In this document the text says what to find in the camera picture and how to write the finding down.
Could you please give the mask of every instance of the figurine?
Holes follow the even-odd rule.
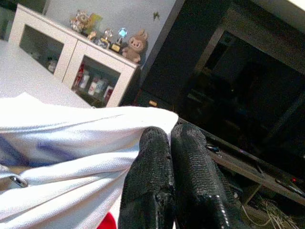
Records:
[[[127,36],[127,30],[125,28],[120,28],[119,30],[119,38],[118,40],[116,41],[116,43],[113,43],[111,45],[111,49],[117,53],[120,52],[121,50],[121,46],[122,46],[122,41],[123,41],[123,38],[125,38]]]
[[[128,47],[122,50],[123,57],[138,63],[141,60],[140,53],[146,48],[147,39],[148,34],[144,29],[133,35],[128,41]]]
[[[83,33],[90,34],[92,31],[98,31],[102,21],[102,17],[98,14],[92,13],[90,15],[90,26],[83,30]]]
[[[108,49],[111,44],[109,38],[111,38],[112,35],[113,35],[113,31],[110,28],[107,28],[104,32],[104,35],[101,37],[98,45],[105,49]]]
[[[92,41],[95,37],[96,37],[96,31],[92,31],[92,32],[88,35],[87,39],[90,40],[90,41]]]
[[[91,20],[85,11],[77,10],[76,17],[70,19],[70,25],[74,31],[81,33],[91,25]]]
[[[56,65],[57,65],[57,60],[56,59],[53,60],[51,57],[48,57],[47,68],[51,73],[55,72]]]

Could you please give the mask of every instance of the glass cabinet door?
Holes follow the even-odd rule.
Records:
[[[34,14],[37,13],[33,12],[31,15],[17,9],[9,42],[20,46],[62,81],[77,39],[40,20]]]
[[[118,106],[135,69],[99,49],[78,41],[63,82],[91,106]]]

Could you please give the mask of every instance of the plush bunny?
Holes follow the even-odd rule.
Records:
[[[122,55],[127,59],[138,63],[141,60],[140,53],[146,48],[148,34],[145,30],[140,30],[128,41],[128,47],[123,48]]]

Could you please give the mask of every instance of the tv screen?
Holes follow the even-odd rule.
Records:
[[[181,110],[181,118],[305,177],[305,76],[229,32],[194,73]]]

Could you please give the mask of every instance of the white wall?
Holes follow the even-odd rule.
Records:
[[[159,33],[175,3],[175,0],[50,0],[46,16],[54,21],[70,26],[69,19],[75,16],[77,9],[99,14],[103,17],[100,30],[111,27],[117,39],[117,32],[121,27],[128,31],[127,41],[130,36],[140,29],[145,29],[149,34],[148,57]],[[153,13],[158,11],[160,20],[153,21]]]
[[[302,10],[305,10],[305,1],[304,0],[288,0],[297,7],[301,8]]]

